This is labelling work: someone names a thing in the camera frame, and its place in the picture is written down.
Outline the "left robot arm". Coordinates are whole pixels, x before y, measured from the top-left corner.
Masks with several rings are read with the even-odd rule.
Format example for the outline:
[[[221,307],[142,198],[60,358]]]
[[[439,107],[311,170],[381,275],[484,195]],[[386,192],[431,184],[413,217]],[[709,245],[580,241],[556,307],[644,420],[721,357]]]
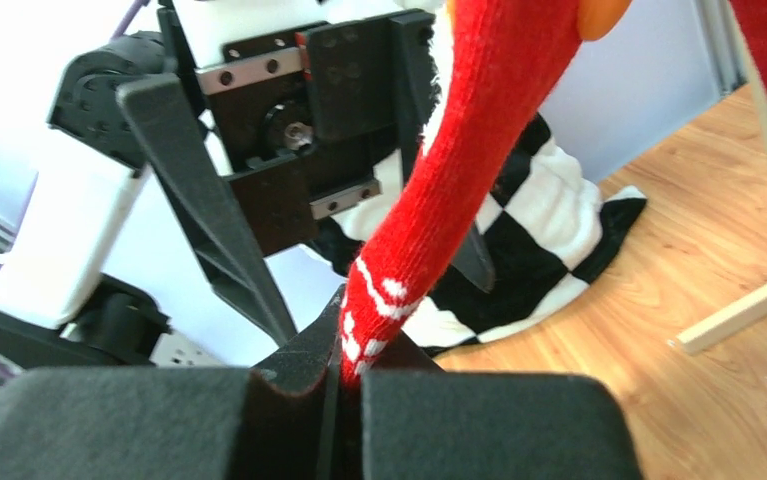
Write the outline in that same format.
[[[436,15],[391,1],[163,1],[64,70],[48,152],[0,256],[0,354],[23,368],[197,365],[142,290],[102,267],[155,177],[215,295],[284,345],[265,260],[409,178],[431,110]]]

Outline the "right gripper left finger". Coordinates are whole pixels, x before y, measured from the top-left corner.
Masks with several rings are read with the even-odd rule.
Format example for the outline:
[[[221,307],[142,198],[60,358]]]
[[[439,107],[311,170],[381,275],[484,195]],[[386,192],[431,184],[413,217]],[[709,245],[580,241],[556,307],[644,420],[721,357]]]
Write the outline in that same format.
[[[335,294],[252,368],[34,369],[0,388],[0,479],[326,479]]]

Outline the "red patterned sock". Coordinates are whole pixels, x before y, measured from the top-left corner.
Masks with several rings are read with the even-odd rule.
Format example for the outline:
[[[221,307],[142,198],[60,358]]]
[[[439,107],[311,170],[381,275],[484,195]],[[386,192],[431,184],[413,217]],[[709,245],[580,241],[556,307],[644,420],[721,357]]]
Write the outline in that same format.
[[[450,1],[434,45],[440,102],[405,188],[354,260],[341,380],[355,389],[446,270],[521,131],[583,40],[579,1]]]

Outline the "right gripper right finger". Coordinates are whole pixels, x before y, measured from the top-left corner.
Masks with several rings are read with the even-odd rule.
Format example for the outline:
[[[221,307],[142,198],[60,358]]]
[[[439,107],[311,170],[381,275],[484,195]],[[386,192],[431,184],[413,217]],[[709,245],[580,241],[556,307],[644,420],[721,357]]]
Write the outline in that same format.
[[[625,415],[569,373],[443,371],[405,335],[364,376],[365,479],[640,479]]]

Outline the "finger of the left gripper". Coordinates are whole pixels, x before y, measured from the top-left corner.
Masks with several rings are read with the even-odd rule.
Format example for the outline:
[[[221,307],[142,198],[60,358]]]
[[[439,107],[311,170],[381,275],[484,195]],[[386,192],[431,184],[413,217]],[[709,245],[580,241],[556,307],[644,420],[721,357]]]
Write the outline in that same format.
[[[494,288],[495,267],[477,225],[467,232],[451,265],[475,288],[486,293]]]

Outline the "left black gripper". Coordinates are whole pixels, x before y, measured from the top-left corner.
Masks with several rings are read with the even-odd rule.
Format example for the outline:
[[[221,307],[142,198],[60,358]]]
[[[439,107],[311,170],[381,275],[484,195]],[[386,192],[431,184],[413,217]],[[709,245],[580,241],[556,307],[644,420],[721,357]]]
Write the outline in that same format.
[[[283,346],[297,333],[264,257],[376,197],[431,104],[421,9],[161,9],[173,73],[116,102],[213,292]]]

